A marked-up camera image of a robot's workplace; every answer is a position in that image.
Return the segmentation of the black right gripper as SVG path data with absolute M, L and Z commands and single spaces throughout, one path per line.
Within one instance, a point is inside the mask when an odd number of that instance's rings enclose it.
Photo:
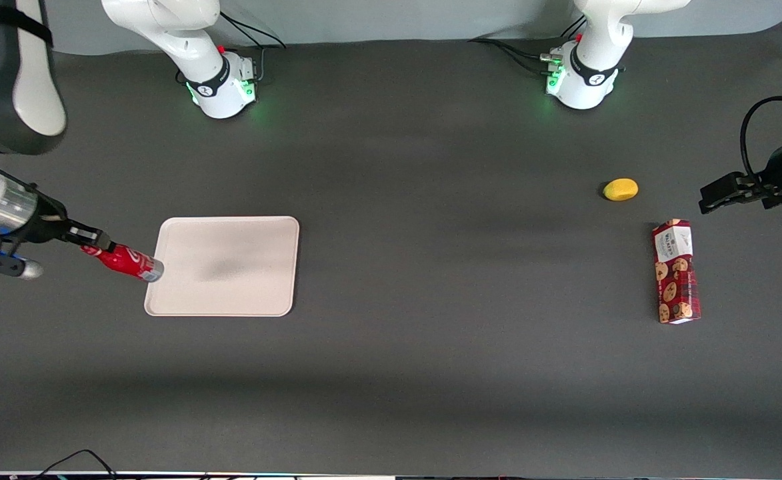
M 107 232 L 83 223 L 69 223 L 67 208 L 48 195 L 38 195 L 34 215 L 26 225 L 26 242 L 59 241 L 92 251 L 110 252 L 113 241 Z

